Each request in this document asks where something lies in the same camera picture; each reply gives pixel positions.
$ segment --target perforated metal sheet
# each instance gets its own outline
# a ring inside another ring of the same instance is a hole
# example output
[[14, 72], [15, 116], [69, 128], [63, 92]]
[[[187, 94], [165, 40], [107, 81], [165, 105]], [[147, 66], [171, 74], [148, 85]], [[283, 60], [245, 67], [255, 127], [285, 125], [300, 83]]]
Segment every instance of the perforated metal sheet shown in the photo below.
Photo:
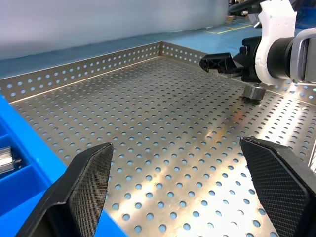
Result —
[[58, 67], [0, 80], [0, 93], [8, 102], [25, 99], [61, 86], [157, 57], [160, 42], [93, 57]]
[[157, 57], [14, 107], [67, 165], [114, 143], [105, 209], [130, 236], [277, 236], [239, 139], [278, 142], [308, 161], [316, 109], [269, 91], [250, 105], [243, 87]]

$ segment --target blue bin compartment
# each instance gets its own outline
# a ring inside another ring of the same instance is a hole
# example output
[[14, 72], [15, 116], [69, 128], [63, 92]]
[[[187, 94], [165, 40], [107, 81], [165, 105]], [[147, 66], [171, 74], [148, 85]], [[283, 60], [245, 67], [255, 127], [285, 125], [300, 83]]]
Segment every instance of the blue bin compartment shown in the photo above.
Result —
[[16, 142], [0, 125], [0, 149], [11, 147], [14, 157], [23, 161], [20, 169], [0, 176], [0, 236], [14, 236], [49, 187]]
[[[22, 168], [0, 176], [0, 237], [15, 236], [40, 198], [66, 170], [65, 165], [0, 96], [0, 149], [12, 147]], [[103, 211], [96, 237], [127, 236]]]

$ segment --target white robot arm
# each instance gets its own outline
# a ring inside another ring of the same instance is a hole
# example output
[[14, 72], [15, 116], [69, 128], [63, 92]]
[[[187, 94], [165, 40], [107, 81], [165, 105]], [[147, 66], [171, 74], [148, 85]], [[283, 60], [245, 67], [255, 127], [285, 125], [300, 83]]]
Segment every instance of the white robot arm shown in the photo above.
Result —
[[316, 84], [316, 28], [302, 30], [295, 36], [296, 12], [289, 0], [248, 0], [232, 5], [230, 12], [247, 9], [256, 13], [262, 36], [245, 38], [240, 53], [206, 55], [200, 66], [208, 72], [241, 76], [244, 82], [279, 85], [285, 79], [294, 83]]

